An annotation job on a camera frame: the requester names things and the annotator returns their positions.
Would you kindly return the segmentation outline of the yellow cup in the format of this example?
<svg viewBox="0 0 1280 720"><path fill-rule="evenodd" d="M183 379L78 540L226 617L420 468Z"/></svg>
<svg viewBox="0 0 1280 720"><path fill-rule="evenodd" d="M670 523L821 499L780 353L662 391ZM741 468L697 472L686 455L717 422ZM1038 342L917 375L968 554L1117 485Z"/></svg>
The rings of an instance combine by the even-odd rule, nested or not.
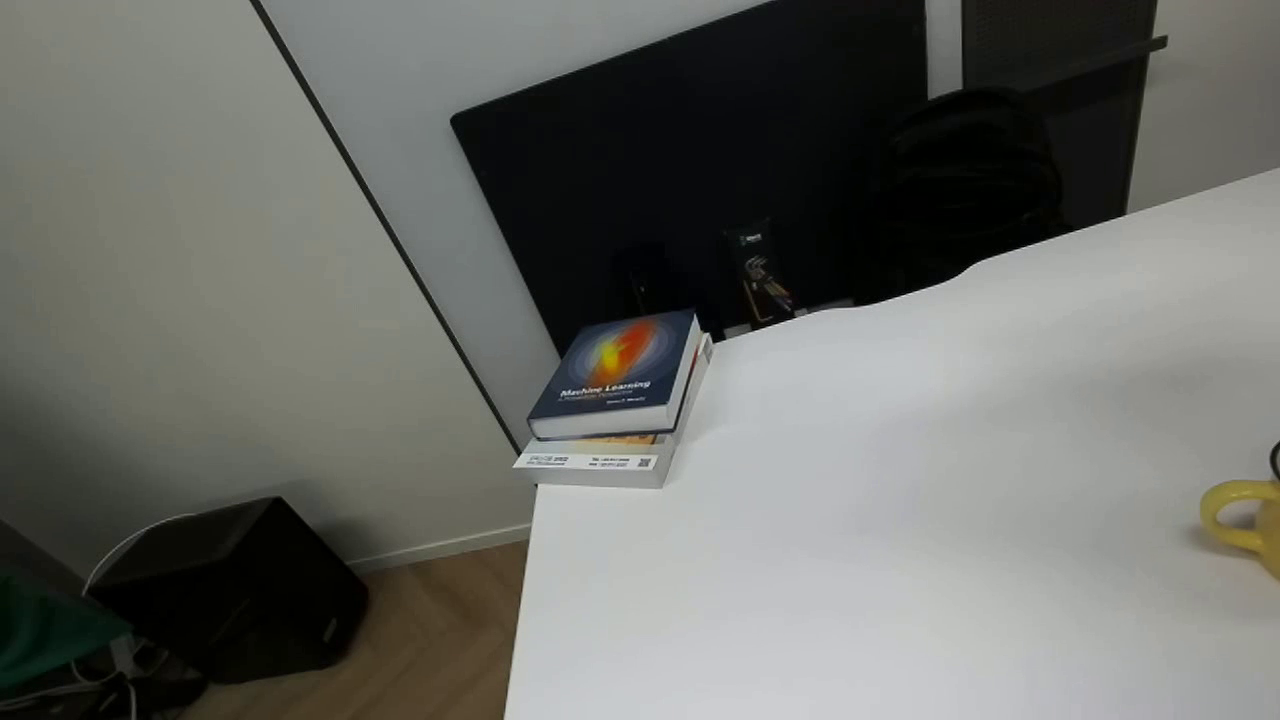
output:
<svg viewBox="0 0 1280 720"><path fill-rule="evenodd" d="M1199 528L1247 552L1267 575L1280 575L1280 485L1277 478L1223 478L1199 496Z"/></svg>

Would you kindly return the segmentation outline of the blue book with orange cover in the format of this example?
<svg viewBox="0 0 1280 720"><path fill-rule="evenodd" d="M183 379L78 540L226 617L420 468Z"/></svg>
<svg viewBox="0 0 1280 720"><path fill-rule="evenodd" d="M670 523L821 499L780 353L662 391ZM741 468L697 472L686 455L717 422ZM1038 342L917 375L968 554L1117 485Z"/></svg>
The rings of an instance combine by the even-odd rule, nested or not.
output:
<svg viewBox="0 0 1280 720"><path fill-rule="evenodd" d="M540 439L668 431L680 414L701 314L655 312L582 329L528 411Z"/></svg>

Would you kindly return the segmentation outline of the white book underneath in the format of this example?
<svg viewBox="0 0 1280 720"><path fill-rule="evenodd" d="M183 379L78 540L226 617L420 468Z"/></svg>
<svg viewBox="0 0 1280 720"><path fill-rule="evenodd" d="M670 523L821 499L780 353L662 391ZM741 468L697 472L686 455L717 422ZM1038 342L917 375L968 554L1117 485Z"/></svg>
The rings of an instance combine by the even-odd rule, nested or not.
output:
<svg viewBox="0 0 1280 720"><path fill-rule="evenodd" d="M690 375L677 420L685 422L701 379L712 365L712 339L701 339L690 357ZM578 485L578 489L659 489L685 426L643 431L643 435L594 435L594 439L528 439L513 460L513 472L532 485Z"/></svg>

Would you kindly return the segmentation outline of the metal keys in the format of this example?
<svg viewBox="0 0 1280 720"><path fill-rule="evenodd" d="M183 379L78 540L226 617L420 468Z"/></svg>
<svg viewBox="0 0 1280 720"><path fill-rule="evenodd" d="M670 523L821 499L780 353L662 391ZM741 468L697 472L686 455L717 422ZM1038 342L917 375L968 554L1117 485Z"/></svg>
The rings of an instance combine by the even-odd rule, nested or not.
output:
<svg viewBox="0 0 1280 720"><path fill-rule="evenodd" d="M734 238L734 263L741 263L741 288L742 288L742 299L747 299L757 323L775 323L796 312L793 292L785 288L785 280L767 263L767 244L761 231L742 231Z"/></svg>

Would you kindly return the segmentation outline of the black monitor panel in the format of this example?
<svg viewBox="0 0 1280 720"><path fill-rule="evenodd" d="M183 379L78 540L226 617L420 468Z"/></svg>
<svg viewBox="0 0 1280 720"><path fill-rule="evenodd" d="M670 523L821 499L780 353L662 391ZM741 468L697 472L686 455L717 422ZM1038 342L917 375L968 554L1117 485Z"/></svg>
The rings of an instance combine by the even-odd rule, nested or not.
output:
<svg viewBox="0 0 1280 720"><path fill-rule="evenodd" d="M724 333L742 231L809 304L850 284L857 204L922 99L922 0L761 0L451 132L551 339L662 309Z"/></svg>

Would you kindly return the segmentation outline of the black backpack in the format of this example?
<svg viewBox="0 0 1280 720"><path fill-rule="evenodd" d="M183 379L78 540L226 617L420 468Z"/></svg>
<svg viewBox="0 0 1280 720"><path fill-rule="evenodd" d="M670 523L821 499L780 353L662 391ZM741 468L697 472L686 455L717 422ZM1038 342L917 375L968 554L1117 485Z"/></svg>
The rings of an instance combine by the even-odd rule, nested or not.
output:
<svg viewBox="0 0 1280 720"><path fill-rule="evenodd" d="M1063 180L1044 115L1008 88L968 88L903 115L869 188L850 296L943 284L1061 229Z"/></svg>

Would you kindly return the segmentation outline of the black box on floor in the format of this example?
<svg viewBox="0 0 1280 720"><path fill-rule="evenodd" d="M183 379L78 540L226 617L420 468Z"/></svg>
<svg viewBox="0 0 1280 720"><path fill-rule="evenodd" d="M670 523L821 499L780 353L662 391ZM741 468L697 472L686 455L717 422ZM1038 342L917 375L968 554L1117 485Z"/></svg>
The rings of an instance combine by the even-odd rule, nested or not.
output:
<svg viewBox="0 0 1280 720"><path fill-rule="evenodd" d="M278 496L146 528L93 596L216 685L326 666L366 611L364 580Z"/></svg>

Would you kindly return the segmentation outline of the dark door panel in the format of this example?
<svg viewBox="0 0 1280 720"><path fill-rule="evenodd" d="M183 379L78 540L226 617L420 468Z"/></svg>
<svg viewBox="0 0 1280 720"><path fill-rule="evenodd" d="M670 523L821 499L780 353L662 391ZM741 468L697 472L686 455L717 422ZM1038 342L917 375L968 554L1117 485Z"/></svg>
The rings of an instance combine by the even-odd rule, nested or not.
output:
<svg viewBox="0 0 1280 720"><path fill-rule="evenodd" d="M1061 219L1128 212L1155 0L963 0L963 82L1010 88L1044 115Z"/></svg>

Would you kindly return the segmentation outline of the green bag on floor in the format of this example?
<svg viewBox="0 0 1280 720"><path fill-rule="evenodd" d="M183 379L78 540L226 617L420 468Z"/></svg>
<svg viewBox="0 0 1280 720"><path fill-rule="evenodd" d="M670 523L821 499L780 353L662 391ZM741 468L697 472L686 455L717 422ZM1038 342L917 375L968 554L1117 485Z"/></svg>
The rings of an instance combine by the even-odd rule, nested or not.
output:
<svg viewBox="0 0 1280 720"><path fill-rule="evenodd" d="M63 596L33 575L0 575L0 695L24 695L52 679L69 679L73 666L113 638L127 625L78 596Z"/></svg>

